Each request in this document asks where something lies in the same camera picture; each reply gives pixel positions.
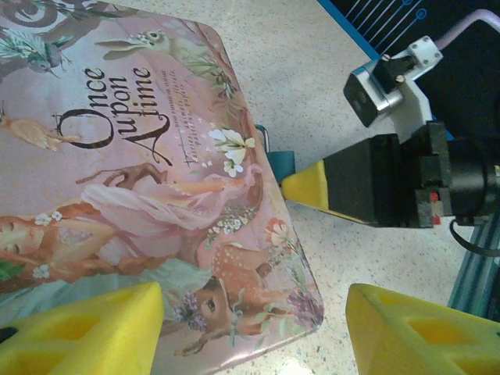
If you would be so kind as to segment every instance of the white speckled countertop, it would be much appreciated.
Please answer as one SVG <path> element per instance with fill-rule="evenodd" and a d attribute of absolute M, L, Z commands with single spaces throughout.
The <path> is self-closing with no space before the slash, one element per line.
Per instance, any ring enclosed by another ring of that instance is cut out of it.
<path fill-rule="evenodd" d="M 296 152 L 298 170 L 381 131 L 364 128 L 342 94 L 348 74 L 368 58 L 317 0 L 112 2 L 217 30 L 254 120 L 267 127 L 273 150 Z M 377 230 L 287 205 L 326 318 L 317 333 L 227 373 L 357 374 L 345 322 L 353 283 L 448 303 L 464 251 L 446 221 L 433 230 Z"/>

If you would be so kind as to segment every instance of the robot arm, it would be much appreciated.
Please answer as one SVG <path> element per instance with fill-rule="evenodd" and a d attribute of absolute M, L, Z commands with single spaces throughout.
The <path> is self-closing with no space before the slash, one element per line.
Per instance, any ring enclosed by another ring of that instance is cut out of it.
<path fill-rule="evenodd" d="M 442 59 L 422 37 L 353 71 L 344 94 L 358 118 L 369 127 L 390 117 L 395 132 L 284 179 L 284 197 L 372 227 L 428 228 L 444 216 L 455 216 L 452 225 L 478 225 L 500 211 L 500 139 L 447 141 L 445 125 L 433 120 L 415 82 Z"/>

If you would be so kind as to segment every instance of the pink dress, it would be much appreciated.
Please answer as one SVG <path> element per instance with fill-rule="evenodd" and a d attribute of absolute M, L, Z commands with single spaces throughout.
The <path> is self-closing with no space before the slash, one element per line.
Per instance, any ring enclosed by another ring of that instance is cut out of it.
<path fill-rule="evenodd" d="M 227 184 L 218 191 L 199 195 L 180 191 L 175 184 L 158 184 L 149 189 L 148 195 L 121 187 L 87 185 L 82 200 L 101 212 L 98 221 L 116 230 L 116 236 L 100 249 L 98 256 L 116 265 L 124 256 L 175 255 L 184 237 L 202 234 L 218 220 L 229 201 L 243 198 L 255 184 L 254 175 L 261 171 L 260 166 L 250 165 L 242 187 Z M 204 179 L 228 183 L 232 180 L 215 174 Z"/>

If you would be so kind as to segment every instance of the pink cable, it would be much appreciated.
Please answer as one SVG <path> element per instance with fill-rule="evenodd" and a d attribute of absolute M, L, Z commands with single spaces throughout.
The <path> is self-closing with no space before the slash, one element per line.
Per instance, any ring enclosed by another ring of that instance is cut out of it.
<path fill-rule="evenodd" d="M 500 17 L 489 10 L 478 9 L 452 27 L 448 33 L 436 42 L 436 46 L 440 50 L 448 47 L 467 27 L 476 21 L 484 21 L 500 33 Z"/>

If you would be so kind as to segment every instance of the white flower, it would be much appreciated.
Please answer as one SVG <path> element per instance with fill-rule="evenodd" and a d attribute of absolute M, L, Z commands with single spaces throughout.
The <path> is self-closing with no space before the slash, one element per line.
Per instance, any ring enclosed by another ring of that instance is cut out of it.
<path fill-rule="evenodd" d="M 249 148 L 254 148 L 255 147 L 255 139 L 254 138 L 248 138 L 245 140 L 245 146 Z"/>
<path fill-rule="evenodd" d="M 46 213 L 41 213 L 35 218 L 34 223 L 46 227 L 50 224 L 51 221 L 52 218 L 49 215 L 47 215 Z"/>
<path fill-rule="evenodd" d="M 241 134 L 234 130 L 222 130 L 222 134 L 226 137 L 226 139 L 230 142 L 235 143 L 236 145 L 240 145 L 242 147 L 245 146 L 245 141 L 243 141 L 243 137 Z"/>
<path fill-rule="evenodd" d="M 243 167 L 239 164 L 236 165 L 234 162 L 227 161 L 224 162 L 224 171 L 227 172 L 231 177 L 236 177 L 237 172 L 243 172 Z"/>
<path fill-rule="evenodd" d="M 41 266 L 33 270 L 33 277 L 35 279 L 48 279 L 50 277 L 50 272 L 48 271 L 48 264 L 42 264 Z"/>
<path fill-rule="evenodd" d="M 220 130 L 209 131 L 209 136 L 212 137 L 213 139 L 216 139 L 217 141 L 226 140 L 226 136 Z"/>
<path fill-rule="evenodd" d="M 237 150 L 231 150 L 226 152 L 226 157 L 230 160 L 233 160 L 234 164 L 239 166 L 243 163 L 243 159 L 245 158 L 246 150 L 245 148 L 239 148 Z"/>
<path fill-rule="evenodd" d="M 61 221 L 63 215 L 59 211 L 54 211 L 51 218 L 53 218 L 55 221 Z"/>

